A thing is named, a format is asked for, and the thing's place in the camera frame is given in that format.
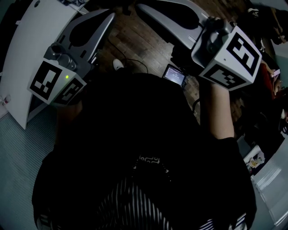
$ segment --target black shirt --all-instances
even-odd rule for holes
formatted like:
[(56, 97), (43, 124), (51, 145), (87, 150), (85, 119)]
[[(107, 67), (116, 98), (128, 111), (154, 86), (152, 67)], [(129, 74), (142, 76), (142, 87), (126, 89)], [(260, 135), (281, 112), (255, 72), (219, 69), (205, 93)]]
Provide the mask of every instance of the black shirt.
[[(141, 189), (173, 229), (199, 229), (210, 219), (215, 229), (228, 229), (244, 213), (249, 228), (255, 216), (237, 142), (205, 133), (181, 87), (153, 75), (112, 75), (90, 84), (66, 140), (39, 170), (35, 222), (97, 229), (103, 221), (97, 209), (123, 179)], [(121, 203), (129, 203), (123, 194)]]

